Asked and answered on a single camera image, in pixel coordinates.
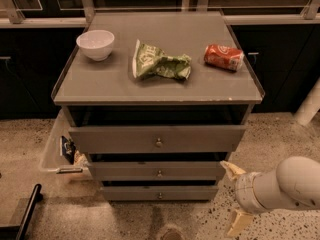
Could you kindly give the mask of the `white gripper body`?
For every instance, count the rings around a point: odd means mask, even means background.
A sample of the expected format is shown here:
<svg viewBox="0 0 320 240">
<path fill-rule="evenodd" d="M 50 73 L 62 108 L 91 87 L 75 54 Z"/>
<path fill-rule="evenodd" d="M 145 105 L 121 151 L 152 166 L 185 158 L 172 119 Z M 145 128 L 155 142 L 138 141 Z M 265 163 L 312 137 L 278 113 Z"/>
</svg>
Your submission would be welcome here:
<svg viewBox="0 0 320 240">
<path fill-rule="evenodd" d="M 235 197 L 240 207 L 247 213 L 261 214 L 267 209 L 258 201 L 253 187 L 257 172 L 241 174 L 235 183 Z"/>
</svg>

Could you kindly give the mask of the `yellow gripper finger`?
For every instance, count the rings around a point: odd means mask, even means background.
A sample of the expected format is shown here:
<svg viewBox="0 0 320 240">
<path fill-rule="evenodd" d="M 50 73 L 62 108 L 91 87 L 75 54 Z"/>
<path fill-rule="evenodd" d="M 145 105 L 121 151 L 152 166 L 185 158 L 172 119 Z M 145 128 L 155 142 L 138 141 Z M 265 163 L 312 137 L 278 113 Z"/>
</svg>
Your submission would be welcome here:
<svg viewBox="0 0 320 240">
<path fill-rule="evenodd" d="M 233 209 L 230 215 L 230 223 L 226 226 L 226 236 L 238 236 L 253 221 L 254 215 L 240 208 Z"/>
<path fill-rule="evenodd" d="M 225 169 L 229 180 L 232 182 L 237 181 L 241 175 L 246 173 L 245 170 L 228 161 L 221 161 L 220 164 Z"/>
</svg>

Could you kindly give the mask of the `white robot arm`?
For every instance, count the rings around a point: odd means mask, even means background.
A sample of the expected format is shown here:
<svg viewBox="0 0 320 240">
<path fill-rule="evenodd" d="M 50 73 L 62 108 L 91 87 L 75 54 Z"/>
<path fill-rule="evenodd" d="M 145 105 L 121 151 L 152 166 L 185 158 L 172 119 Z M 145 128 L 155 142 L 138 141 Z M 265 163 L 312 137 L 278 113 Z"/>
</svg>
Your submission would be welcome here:
<svg viewBox="0 0 320 240">
<path fill-rule="evenodd" d="M 220 164 L 233 183 L 239 204 L 231 212 L 227 237 L 238 236 L 256 214 L 275 209 L 320 209 L 320 163 L 315 160 L 289 157 L 269 172 L 246 172 L 227 161 Z"/>
</svg>

